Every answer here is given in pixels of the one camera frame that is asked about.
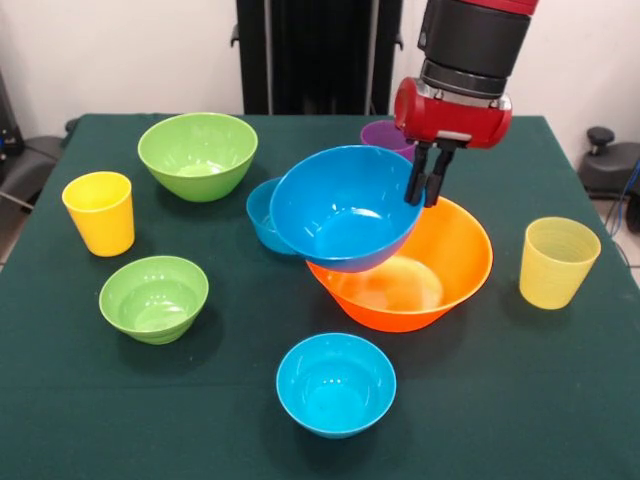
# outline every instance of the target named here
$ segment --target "cup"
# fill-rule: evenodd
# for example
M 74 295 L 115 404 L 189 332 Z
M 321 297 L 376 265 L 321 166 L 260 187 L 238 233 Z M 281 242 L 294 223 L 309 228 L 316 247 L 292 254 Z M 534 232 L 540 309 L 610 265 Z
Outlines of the cup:
M 407 143 L 406 138 L 392 120 L 379 120 L 366 125 L 360 132 L 360 141 L 363 145 L 392 150 L 413 162 L 416 146 Z
M 91 253 L 113 257 L 135 238 L 131 182 L 116 172 L 94 172 L 76 178 L 62 192 L 62 202 Z
M 600 255 L 598 236 L 568 218 L 547 217 L 526 230 L 520 292 L 531 304 L 556 310 L 569 304 Z

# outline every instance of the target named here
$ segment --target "bowl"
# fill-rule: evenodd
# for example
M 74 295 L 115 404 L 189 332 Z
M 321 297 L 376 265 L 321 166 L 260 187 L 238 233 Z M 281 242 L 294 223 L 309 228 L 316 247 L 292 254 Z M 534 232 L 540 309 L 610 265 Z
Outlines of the bowl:
M 100 311 L 123 333 L 162 345 L 193 324 L 209 293 L 207 276 L 179 257 L 147 257 L 116 271 L 100 291 Z
M 240 183 L 258 148 L 249 124 L 220 113 L 163 120 L 138 142 L 138 155 L 161 185 L 191 202 L 210 202 Z
M 276 186 L 280 182 L 280 178 L 273 178 L 258 185 L 247 198 L 247 214 L 253 223 L 256 235 L 262 244 L 269 250 L 284 255 L 295 255 L 291 248 L 282 241 L 278 232 L 273 226 L 271 215 L 269 213 L 269 205 L 271 197 Z
M 404 134 L 396 127 L 393 120 L 378 120 L 365 125 L 360 131 L 360 141 L 363 145 L 392 150 L 413 162 L 416 146 L 414 143 L 407 143 Z
M 387 413 L 396 376 L 387 356 L 372 343 L 325 333 L 285 355 L 276 390 L 296 422 L 321 437 L 339 439 L 366 430 Z
M 406 158 L 353 145 L 317 153 L 293 167 L 271 199 L 280 238 L 307 260 L 332 270 L 368 270 L 393 255 L 420 216 L 404 201 Z
M 402 248 L 370 271 L 348 274 L 308 263 L 347 315 L 395 333 L 423 328 L 467 300 L 487 280 L 492 264 L 482 225 L 443 197 L 423 210 Z

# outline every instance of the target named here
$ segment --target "dark green tablecloth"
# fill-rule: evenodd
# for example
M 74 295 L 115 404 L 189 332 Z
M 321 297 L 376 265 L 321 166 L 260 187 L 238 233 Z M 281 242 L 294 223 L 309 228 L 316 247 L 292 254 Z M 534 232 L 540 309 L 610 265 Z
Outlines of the dark green tablecloth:
M 351 321 L 301 262 L 261 248 L 244 211 L 258 183 L 357 143 L 370 119 L 247 117 L 253 166 L 199 205 L 137 158 L 160 118 L 84 117 L 0 273 L 1 478 L 640 478 L 640 296 L 542 118 L 516 119 L 499 147 L 452 164 L 444 194 L 486 227 L 495 265 L 472 299 L 405 335 Z M 68 181 L 103 169 L 133 181 L 136 243 L 111 259 L 88 253 L 60 201 Z M 546 215 L 603 240 L 556 312 L 516 286 L 524 228 Z M 154 254 L 195 261 L 212 284 L 194 327 L 163 347 L 116 332 L 97 304 L 111 273 Z M 398 375 L 388 415 L 346 441 L 296 426 L 274 390 L 285 352 L 325 331 L 372 340 Z

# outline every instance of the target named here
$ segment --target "blue bowl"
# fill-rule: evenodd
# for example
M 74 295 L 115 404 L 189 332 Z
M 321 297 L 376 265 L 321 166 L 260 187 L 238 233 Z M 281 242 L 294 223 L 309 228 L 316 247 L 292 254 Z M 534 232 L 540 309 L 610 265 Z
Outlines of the blue bowl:
M 276 390 L 284 409 L 304 428 L 325 438 L 346 438 L 387 413 L 396 395 L 396 375 L 372 343 L 326 333 L 307 338 L 285 355 Z
M 284 255 L 295 255 L 296 252 L 287 246 L 281 239 L 271 222 L 269 204 L 271 196 L 280 178 L 274 178 L 258 185 L 247 198 L 247 214 L 256 229 L 256 235 L 262 244 L 269 250 Z
M 421 202 L 404 201 L 411 163 L 390 150 L 354 145 L 293 167 L 271 199 L 280 238 L 311 263 L 341 272 L 379 265 L 404 243 Z

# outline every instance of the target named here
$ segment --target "purple bowl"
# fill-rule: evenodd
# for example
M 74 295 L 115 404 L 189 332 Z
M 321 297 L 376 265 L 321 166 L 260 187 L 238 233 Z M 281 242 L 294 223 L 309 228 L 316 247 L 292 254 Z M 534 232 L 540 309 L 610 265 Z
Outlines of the purple bowl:
M 416 146 L 407 144 L 404 135 L 396 128 L 393 120 L 378 120 L 366 125 L 360 132 L 360 141 L 364 145 L 373 145 L 394 151 L 413 162 Z

